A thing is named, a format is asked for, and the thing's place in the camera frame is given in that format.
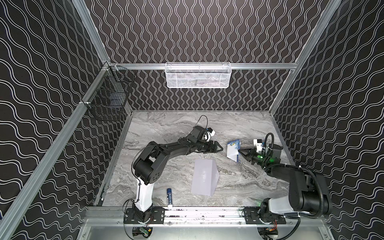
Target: black wallpaper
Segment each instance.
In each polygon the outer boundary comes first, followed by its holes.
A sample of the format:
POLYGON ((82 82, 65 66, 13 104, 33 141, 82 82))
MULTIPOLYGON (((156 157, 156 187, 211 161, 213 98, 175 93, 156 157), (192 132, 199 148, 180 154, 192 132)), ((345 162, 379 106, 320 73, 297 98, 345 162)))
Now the black wallpaper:
POLYGON ((98 122, 87 112, 12 239, 76 239, 93 205, 124 121, 98 122))
MULTIPOLYGON (((123 75, 125 70, 119 68, 123 75)), ((132 109, 269 110, 289 70, 232 71, 229 87, 168 88, 164 71, 138 71, 128 89, 132 109)))
POLYGON ((290 63, 328 0, 86 0, 115 63, 290 63))
POLYGON ((0 0, 0 219, 101 68, 70 0, 0 0))
POLYGON ((337 240, 384 239, 384 1, 343 0, 275 119, 323 173, 337 240))

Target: white paper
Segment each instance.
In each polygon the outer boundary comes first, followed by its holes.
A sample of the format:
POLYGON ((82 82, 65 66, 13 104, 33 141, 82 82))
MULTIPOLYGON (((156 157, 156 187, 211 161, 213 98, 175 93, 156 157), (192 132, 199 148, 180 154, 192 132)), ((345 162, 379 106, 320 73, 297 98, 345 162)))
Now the white paper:
POLYGON ((227 157, 237 162, 238 146, 236 144, 228 143, 227 145, 227 157))
POLYGON ((216 189, 218 177, 215 160, 196 159, 191 193, 212 196, 216 189))

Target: gray marble surface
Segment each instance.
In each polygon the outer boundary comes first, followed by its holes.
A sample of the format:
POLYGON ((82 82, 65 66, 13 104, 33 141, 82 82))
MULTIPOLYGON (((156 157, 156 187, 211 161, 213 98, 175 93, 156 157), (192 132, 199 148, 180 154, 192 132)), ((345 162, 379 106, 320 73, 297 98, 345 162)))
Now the gray marble surface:
MULTIPOLYGON (((267 197, 288 194, 287 182, 269 177, 258 165, 251 165, 243 157, 240 162, 227 158, 227 142, 241 139, 241 148, 253 146, 253 139, 264 138, 268 132, 279 138, 265 112, 134 112, 129 132, 107 190, 103 206, 122 206, 124 201, 136 197, 136 179, 131 173, 131 162, 140 149, 150 141, 171 143, 186 136, 199 119, 208 117, 208 127, 215 130, 212 140, 223 146, 219 153, 179 156, 170 159, 155 182, 154 205, 166 205, 167 188, 172 188, 174 206, 258 206, 267 197), (214 159, 219 179, 212 197, 190 192, 197 158, 214 159)), ((206 119, 199 125, 205 127, 206 119)), ((286 153, 281 153, 281 162, 289 163, 286 153)))

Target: mounting plate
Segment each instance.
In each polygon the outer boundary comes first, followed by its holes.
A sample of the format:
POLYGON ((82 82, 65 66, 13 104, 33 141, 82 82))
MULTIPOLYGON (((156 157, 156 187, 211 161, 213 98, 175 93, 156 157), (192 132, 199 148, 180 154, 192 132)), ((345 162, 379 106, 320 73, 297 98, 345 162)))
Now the mounting plate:
MULTIPOLYGON (((152 207, 151 221, 152 224, 164 224, 164 213, 165 209, 163 207, 152 207)), ((136 219, 133 218, 133 208, 128 208, 124 214, 124 224, 141 224, 136 219)))
POLYGON ((277 224, 286 224, 285 218, 282 215, 273 214, 273 213, 264 213, 262 222, 260 220, 259 211, 260 207, 245 207, 243 211, 243 216, 245 218, 246 224, 266 224, 272 222, 273 220, 277 221, 277 224))

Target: aluminum frame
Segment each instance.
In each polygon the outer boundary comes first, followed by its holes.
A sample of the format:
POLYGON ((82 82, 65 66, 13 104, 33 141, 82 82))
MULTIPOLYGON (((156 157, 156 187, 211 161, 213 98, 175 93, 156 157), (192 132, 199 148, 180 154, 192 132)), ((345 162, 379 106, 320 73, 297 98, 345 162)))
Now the aluminum frame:
MULTIPOLYGON (((289 234, 294 226, 282 227, 278 229, 278 237, 283 238, 289 234)), ((196 239, 210 239, 210 240, 263 240, 257 228, 242 228, 242 227, 229 227, 207 228, 200 227, 183 227, 183 228, 155 228, 151 235, 153 240, 166 239, 166 240, 196 240, 196 239)), ((145 239, 142 236, 132 236, 132 228, 126 227, 127 234, 133 239, 145 239)), ((323 240, 319 228, 313 227, 299 227, 295 234, 290 237, 290 240, 323 240)), ((123 228, 120 227, 91 227, 88 239, 92 240, 129 240, 123 228)))
MULTIPOLYGON (((246 224, 242 211, 244 207, 174 207, 166 209, 164 224, 151 227, 273 227, 273 224, 246 224)), ((123 227, 122 207, 88 207, 82 228, 123 227)), ((279 227, 292 227, 297 220, 288 219, 279 227)), ((143 224, 125 224, 126 227, 141 227, 143 224)), ((325 218, 302 218, 302 227, 328 227, 325 218)))
POLYGON ((91 230, 91 227, 81 227, 79 234, 77 235, 77 240, 85 240, 88 238, 89 232, 91 230))
MULTIPOLYGON (((103 79, 104 74, 108 71, 108 67, 107 64, 104 64, 103 68, 84 94, 82 99, 84 102, 89 100, 92 93, 103 79)), ((41 186, 51 172, 86 111, 87 107, 83 102, 80 102, 56 136, 51 146, 48 148, 47 152, 44 154, 43 158, 40 160, 39 164, 36 166, 32 175, 28 178, 20 193, 0 221, 1 240, 9 240, 12 237, 14 231, 19 226, 20 221, 27 212, 32 201, 35 199, 41 186)))
POLYGON ((319 227, 323 240, 335 240, 329 227, 319 227))
POLYGON ((170 109, 170 110, 163 110, 163 109, 159 109, 159 110, 146 110, 146 109, 135 109, 133 110, 133 112, 242 112, 242 113, 246 113, 246 112, 252 112, 252 113, 269 113, 268 110, 185 110, 185 109, 180 109, 180 110, 174 110, 174 109, 170 109))
POLYGON ((319 20, 317 21, 316 26, 314 27, 311 35, 309 36, 307 42, 305 43, 299 57, 296 60, 297 67, 295 70, 290 71, 288 74, 286 80, 283 83, 283 86, 281 87, 279 93, 277 94, 275 100, 273 101, 270 113, 274 115, 280 106, 280 103, 283 101, 286 93, 289 91, 289 88, 293 84, 294 80, 296 79, 297 75, 299 74, 300 70, 302 69, 304 63, 309 58, 313 48, 316 46, 317 42, 319 41, 321 35, 323 34, 325 28, 328 26, 332 16, 334 15, 335 11, 340 6, 341 0, 329 0, 327 3, 327 6, 321 13, 321 16, 319 20))
MULTIPOLYGON (((257 69, 291 69, 297 67, 296 63, 230 63, 233 70, 257 70, 257 69)), ((121 66, 129 70, 165 70, 165 63, 113 63, 113 66, 121 66)))
POLYGON ((84 24, 85 29, 88 32, 89 38, 91 39, 91 42, 95 47, 100 60, 102 62, 110 63, 111 60, 107 54, 107 51, 105 50, 105 46, 101 41, 99 32, 92 20, 91 13, 89 12, 84 0, 72 0, 72 2, 84 24))

